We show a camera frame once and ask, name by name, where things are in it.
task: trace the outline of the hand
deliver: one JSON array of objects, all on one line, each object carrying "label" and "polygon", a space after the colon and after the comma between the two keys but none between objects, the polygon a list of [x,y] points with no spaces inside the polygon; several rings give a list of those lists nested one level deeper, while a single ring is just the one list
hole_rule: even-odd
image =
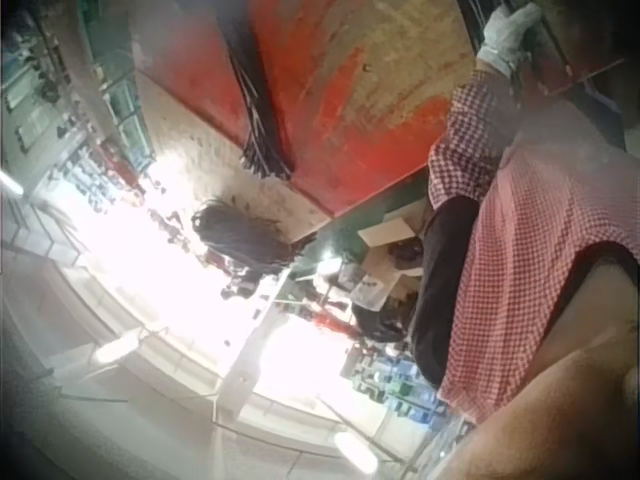
[{"label": "hand", "polygon": [[511,78],[520,62],[524,34],[541,18],[542,10],[533,3],[511,16],[500,7],[493,12],[484,29],[484,43],[478,52],[478,60]]}]

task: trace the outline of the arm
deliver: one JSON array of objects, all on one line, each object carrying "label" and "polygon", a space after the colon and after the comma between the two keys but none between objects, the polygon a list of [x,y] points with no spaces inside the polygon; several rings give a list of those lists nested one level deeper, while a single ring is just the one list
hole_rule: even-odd
[{"label": "arm", "polygon": [[510,78],[526,30],[541,16],[530,4],[508,17],[496,11],[485,28],[471,81],[454,92],[447,131],[429,155],[429,196],[437,209],[465,196],[481,203],[502,153],[517,132],[518,113]]},{"label": "arm", "polygon": [[434,209],[459,195],[482,203],[515,136],[517,109],[509,81],[490,67],[481,68],[454,92],[447,131],[429,154]]}]

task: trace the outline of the lamp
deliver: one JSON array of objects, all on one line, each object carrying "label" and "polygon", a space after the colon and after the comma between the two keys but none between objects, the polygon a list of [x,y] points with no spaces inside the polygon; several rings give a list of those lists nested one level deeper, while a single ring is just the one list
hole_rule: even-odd
[{"label": "lamp", "polygon": [[7,187],[13,194],[21,197],[24,194],[24,188],[18,184],[13,178],[0,170],[0,183]]},{"label": "lamp", "polygon": [[378,470],[378,458],[352,433],[336,433],[333,441],[342,454],[364,474],[371,475]]},{"label": "lamp", "polygon": [[98,363],[107,364],[120,360],[138,348],[140,348],[138,332],[131,332],[98,348],[94,358]]}]

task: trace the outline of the black cable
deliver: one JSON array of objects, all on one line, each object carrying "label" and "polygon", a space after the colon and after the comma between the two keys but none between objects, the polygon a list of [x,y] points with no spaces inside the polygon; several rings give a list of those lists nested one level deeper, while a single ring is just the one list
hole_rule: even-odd
[{"label": "black cable", "polygon": [[285,158],[280,128],[259,45],[251,26],[247,1],[214,0],[212,3],[249,123],[242,164],[260,178],[275,176],[288,180],[293,173],[293,166]]}]

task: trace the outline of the person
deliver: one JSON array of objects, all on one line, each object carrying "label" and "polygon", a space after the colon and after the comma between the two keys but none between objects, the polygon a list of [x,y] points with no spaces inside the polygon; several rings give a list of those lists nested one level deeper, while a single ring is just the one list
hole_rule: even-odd
[{"label": "person", "polygon": [[426,480],[638,478],[637,334],[545,370]]},{"label": "person", "polygon": [[535,4],[491,16],[428,159],[435,213],[408,334],[427,381],[476,424],[638,318],[640,162],[572,105],[530,115],[511,92],[540,18]]}]

